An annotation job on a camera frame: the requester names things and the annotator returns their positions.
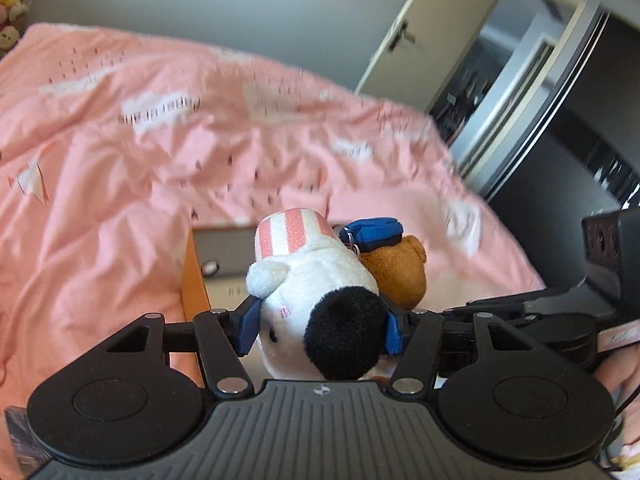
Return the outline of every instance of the black cable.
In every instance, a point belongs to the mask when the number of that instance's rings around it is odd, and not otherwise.
[[[604,451],[604,457],[607,460],[607,463],[609,464],[609,466],[607,467],[603,467],[602,469],[604,469],[604,471],[608,472],[608,473],[613,473],[613,472],[618,472],[618,471],[622,471],[622,468],[618,465],[615,465],[611,459],[611,456],[609,455],[609,448],[605,447],[603,449]]]
[[[625,399],[625,401],[618,406],[618,408],[616,409],[616,416],[620,415],[620,413],[622,413],[628,405],[630,405],[634,400],[636,400],[636,397],[638,396],[638,394],[640,394],[640,384],[638,384],[638,387],[632,391],[631,395],[629,395]]]

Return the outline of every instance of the striped hat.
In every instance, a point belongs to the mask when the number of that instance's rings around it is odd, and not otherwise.
[[[287,209],[267,216],[255,233],[255,259],[293,254],[309,240],[337,239],[324,217],[311,209]]]

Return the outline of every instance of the pink blanket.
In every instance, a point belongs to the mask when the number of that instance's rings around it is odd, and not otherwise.
[[[0,89],[0,409],[142,313],[181,320],[192,224],[395,216],[427,249],[429,308],[542,286],[409,108],[247,54],[68,25],[30,28]],[[474,216],[471,252],[451,208]]]

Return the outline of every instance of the metal screw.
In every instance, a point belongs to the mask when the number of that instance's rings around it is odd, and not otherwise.
[[[399,394],[416,394],[421,392],[424,388],[421,380],[414,379],[412,377],[404,377],[402,379],[395,380],[391,385],[392,388]]]
[[[249,383],[242,377],[226,377],[220,379],[216,386],[224,394],[236,395],[244,392],[249,387]]]

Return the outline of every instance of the logo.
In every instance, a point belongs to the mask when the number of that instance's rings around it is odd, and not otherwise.
[[[368,142],[352,142],[348,139],[337,139],[331,149],[336,155],[355,158],[358,161],[367,160],[376,154]]]
[[[311,391],[320,397],[324,397],[325,395],[329,395],[332,392],[332,389],[328,386],[324,386],[324,384],[320,384],[320,386],[316,386]]]
[[[291,88],[286,84],[278,88],[245,84],[242,85],[242,96],[252,121],[283,123],[301,121],[306,117],[298,113]]]
[[[181,92],[163,96],[146,93],[122,105],[118,122],[133,126],[136,134],[143,134],[163,124],[177,124],[199,109],[199,97]]]

